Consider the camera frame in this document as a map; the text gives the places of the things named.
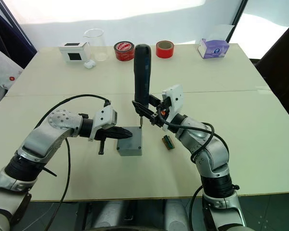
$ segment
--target white table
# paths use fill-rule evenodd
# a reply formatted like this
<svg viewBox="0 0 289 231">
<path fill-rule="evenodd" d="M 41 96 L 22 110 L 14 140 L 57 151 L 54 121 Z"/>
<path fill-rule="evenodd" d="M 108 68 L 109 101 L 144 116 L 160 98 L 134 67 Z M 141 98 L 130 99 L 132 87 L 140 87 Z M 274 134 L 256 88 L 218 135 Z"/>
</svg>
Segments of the white table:
<svg viewBox="0 0 289 231">
<path fill-rule="evenodd" d="M 118 112 L 118 126 L 137 126 L 133 94 L 104 95 Z M 210 122 L 230 149 L 230 174 L 240 195 L 289 192 L 289 116 L 271 91 L 185 93 L 182 114 Z M 0 103 L 0 169 L 44 113 L 69 96 L 9 96 Z M 60 108 L 91 116 L 103 101 L 76 99 Z M 143 156 L 120 156 L 116 141 L 70 138 L 71 180 L 66 200 L 172 198 L 191 196 L 201 184 L 190 153 L 170 134 L 175 149 L 167 151 L 164 132 L 144 119 Z M 32 189 L 35 201 L 59 200 L 66 183 L 66 145 L 54 155 Z"/>
<path fill-rule="evenodd" d="M 109 59 L 93 69 L 83 63 L 66 63 L 58 48 L 44 48 L 32 59 L 8 92 L 15 95 L 122 94 L 134 93 L 133 60 Z M 160 93 L 180 83 L 185 92 L 257 90 L 267 87 L 237 44 L 230 44 L 224 58 L 202 59 L 195 45 L 175 45 L 174 55 L 161 59 L 152 50 L 150 92 Z"/>
</svg>

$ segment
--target roll of tape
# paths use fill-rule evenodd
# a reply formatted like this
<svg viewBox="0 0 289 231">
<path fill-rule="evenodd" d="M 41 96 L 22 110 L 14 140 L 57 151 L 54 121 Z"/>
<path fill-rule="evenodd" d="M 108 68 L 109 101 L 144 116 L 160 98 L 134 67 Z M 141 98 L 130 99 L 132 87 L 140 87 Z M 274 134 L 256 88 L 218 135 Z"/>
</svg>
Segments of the roll of tape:
<svg viewBox="0 0 289 231">
<path fill-rule="evenodd" d="M 156 44 L 156 55 L 159 58 L 167 59 L 173 55 L 174 44 L 170 41 L 159 41 Z"/>
<path fill-rule="evenodd" d="M 120 61 L 128 61 L 134 58 L 134 44 L 127 41 L 117 42 L 114 45 L 116 57 Z"/>
</svg>

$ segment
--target floor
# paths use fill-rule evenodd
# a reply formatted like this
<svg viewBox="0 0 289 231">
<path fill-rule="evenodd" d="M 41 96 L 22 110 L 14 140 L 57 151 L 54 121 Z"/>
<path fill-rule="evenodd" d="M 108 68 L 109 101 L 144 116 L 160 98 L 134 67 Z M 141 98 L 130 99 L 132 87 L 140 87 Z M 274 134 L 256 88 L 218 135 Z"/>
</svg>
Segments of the floor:
<svg viewBox="0 0 289 231">
<path fill-rule="evenodd" d="M 289 194 L 244 196 L 239 198 L 245 220 L 248 227 L 255 231 L 289 231 Z M 104 202 L 94 202 L 95 211 L 90 211 L 86 227 L 91 227 L 94 217 L 98 213 L 98 208 Z M 182 203 L 188 212 L 190 200 L 182 199 Z M 138 225 L 163 228 L 163 200 L 141 200 L 140 208 L 135 217 Z M 12 231 L 42 231 L 47 225 L 57 203 L 31 202 L 23 219 L 14 227 Z M 77 217 L 78 203 L 62 204 L 51 231 L 72 231 Z M 193 210 L 193 226 L 195 231 L 205 231 L 203 224 L 201 201 L 196 199 Z M 38 217 L 47 212 L 41 219 L 25 229 Z"/>
</svg>

